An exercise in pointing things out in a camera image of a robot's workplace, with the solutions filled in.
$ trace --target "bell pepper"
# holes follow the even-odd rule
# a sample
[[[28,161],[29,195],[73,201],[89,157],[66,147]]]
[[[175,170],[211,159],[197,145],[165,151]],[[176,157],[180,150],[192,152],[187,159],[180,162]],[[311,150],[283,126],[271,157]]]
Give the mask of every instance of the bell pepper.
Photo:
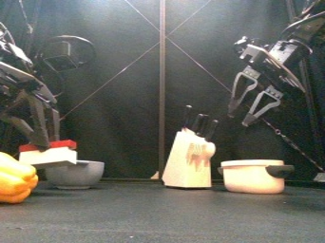
[[[22,202],[36,186],[36,168],[0,152],[0,202]]]

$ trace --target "pot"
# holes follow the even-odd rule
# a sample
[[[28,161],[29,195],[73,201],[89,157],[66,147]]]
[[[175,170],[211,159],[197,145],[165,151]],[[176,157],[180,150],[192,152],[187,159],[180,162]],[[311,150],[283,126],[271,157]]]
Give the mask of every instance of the pot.
[[[294,171],[282,160],[247,159],[220,162],[226,189],[234,193],[279,194],[284,190],[284,178]]]

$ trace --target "knife handle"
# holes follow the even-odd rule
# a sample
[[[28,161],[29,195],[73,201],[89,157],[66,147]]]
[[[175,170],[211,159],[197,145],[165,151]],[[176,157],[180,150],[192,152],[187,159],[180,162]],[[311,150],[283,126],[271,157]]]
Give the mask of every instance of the knife handle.
[[[212,120],[211,125],[210,125],[210,128],[208,128],[207,135],[204,137],[205,141],[211,141],[212,134],[214,134],[214,131],[215,131],[215,127],[216,126],[218,126],[218,120]]]
[[[191,131],[192,131],[193,133],[196,133],[196,132],[199,131],[199,128],[200,128],[200,125],[201,125],[201,122],[203,122],[203,118],[204,118],[204,115],[203,115],[203,114],[197,114],[197,115],[196,115],[193,124],[192,124],[192,126],[191,126]]]
[[[191,106],[187,105],[184,110],[184,115],[183,115],[183,128],[187,128],[189,110],[191,110]]]
[[[200,126],[197,128],[196,136],[203,138],[207,130],[207,123],[208,123],[208,115],[203,114]]]

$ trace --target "knife block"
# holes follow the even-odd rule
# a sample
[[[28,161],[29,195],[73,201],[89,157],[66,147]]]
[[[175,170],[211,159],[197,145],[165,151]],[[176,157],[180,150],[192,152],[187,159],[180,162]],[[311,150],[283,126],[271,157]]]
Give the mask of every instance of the knife block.
[[[215,146],[185,129],[176,133],[161,180],[164,186],[210,188],[211,164]]]

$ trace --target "bowl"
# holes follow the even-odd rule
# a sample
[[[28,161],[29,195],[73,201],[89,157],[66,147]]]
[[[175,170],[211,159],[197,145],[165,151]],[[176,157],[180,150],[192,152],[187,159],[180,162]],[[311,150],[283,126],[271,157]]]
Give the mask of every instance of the bowl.
[[[77,160],[76,164],[44,169],[46,180],[58,189],[88,189],[104,173],[104,162]]]

